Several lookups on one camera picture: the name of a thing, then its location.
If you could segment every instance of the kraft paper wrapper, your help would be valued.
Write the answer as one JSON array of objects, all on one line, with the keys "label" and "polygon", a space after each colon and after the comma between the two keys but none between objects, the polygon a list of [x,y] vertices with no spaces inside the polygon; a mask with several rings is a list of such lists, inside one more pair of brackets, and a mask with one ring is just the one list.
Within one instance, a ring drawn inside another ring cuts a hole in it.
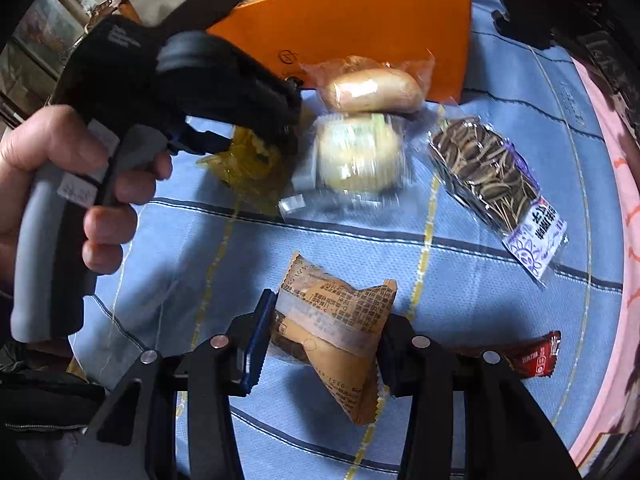
[{"label": "kraft paper wrapper", "polygon": [[374,357],[397,290],[395,280],[356,290],[298,252],[280,287],[276,309],[286,306],[287,315],[278,316],[278,334],[302,345],[324,385],[355,424],[375,419]]}]

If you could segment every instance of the transparent plastic packaging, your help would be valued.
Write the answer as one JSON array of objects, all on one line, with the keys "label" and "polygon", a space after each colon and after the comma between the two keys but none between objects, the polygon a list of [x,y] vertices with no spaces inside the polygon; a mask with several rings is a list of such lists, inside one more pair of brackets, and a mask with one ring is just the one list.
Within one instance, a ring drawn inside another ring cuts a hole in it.
[{"label": "transparent plastic packaging", "polygon": [[384,208],[398,202],[409,180],[406,121],[388,114],[332,114],[312,125],[280,200],[283,217],[305,207]]},{"label": "transparent plastic packaging", "polygon": [[471,209],[542,282],[567,242],[566,222],[542,196],[514,145],[479,117],[440,121],[415,143],[449,194]]},{"label": "transparent plastic packaging", "polygon": [[331,112],[414,113],[431,86],[435,65],[425,49],[425,59],[378,63],[361,56],[301,65],[316,80],[316,88]]}]

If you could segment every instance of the silver rivet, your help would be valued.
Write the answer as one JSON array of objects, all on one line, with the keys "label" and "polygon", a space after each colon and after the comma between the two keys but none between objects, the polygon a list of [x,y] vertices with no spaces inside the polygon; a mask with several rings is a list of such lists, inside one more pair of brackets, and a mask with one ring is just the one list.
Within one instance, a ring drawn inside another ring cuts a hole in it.
[{"label": "silver rivet", "polygon": [[491,350],[489,350],[488,352],[485,352],[484,354],[482,354],[482,359],[484,359],[491,365],[495,365],[500,362],[500,355],[497,354],[496,352],[492,352]]},{"label": "silver rivet", "polygon": [[211,344],[211,346],[213,346],[213,348],[224,348],[229,344],[229,338],[224,334],[215,335],[211,338],[209,343]]},{"label": "silver rivet", "polygon": [[415,335],[414,338],[411,339],[411,344],[416,348],[427,348],[431,344],[431,340],[423,335]]},{"label": "silver rivet", "polygon": [[142,352],[140,356],[140,360],[145,364],[151,364],[153,361],[158,359],[158,352],[155,350],[147,350],[146,352]]}]

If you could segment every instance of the gray handle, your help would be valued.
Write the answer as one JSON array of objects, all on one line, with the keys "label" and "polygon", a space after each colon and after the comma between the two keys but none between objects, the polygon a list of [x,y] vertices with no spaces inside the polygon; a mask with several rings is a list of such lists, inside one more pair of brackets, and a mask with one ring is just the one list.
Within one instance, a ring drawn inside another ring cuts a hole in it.
[{"label": "gray handle", "polygon": [[15,340],[44,341],[82,328],[82,298],[94,293],[96,279],[82,260],[82,222],[86,208],[94,203],[92,190],[95,204],[115,204],[116,177],[148,164],[166,147],[164,134],[137,124],[120,139],[106,174],[78,177],[51,163],[40,168],[18,238],[11,314]]}]

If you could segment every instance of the sunflower seed bag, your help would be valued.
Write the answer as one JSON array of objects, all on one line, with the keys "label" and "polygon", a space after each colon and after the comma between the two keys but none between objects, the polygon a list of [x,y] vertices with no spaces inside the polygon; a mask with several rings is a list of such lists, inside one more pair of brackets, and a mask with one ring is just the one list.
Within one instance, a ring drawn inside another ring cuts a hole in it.
[{"label": "sunflower seed bag", "polygon": [[478,117],[440,120],[417,149],[447,191],[502,239],[507,250],[542,283],[566,222],[540,193],[514,145]]}]

